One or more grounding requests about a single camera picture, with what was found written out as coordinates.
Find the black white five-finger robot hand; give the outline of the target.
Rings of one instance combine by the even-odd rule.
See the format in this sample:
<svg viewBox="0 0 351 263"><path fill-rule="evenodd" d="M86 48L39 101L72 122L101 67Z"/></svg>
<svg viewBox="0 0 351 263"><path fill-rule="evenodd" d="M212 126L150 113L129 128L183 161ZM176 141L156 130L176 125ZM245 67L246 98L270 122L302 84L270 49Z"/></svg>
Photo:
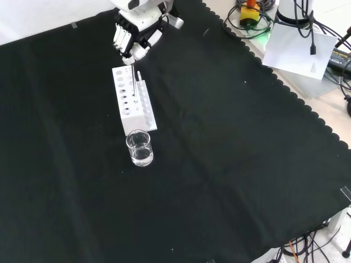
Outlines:
<svg viewBox="0 0 351 263"><path fill-rule="evenodd" d="M113 46L125 65L141 60L162 36L162 19L173 1L112 1L117 7Z"/></svg>

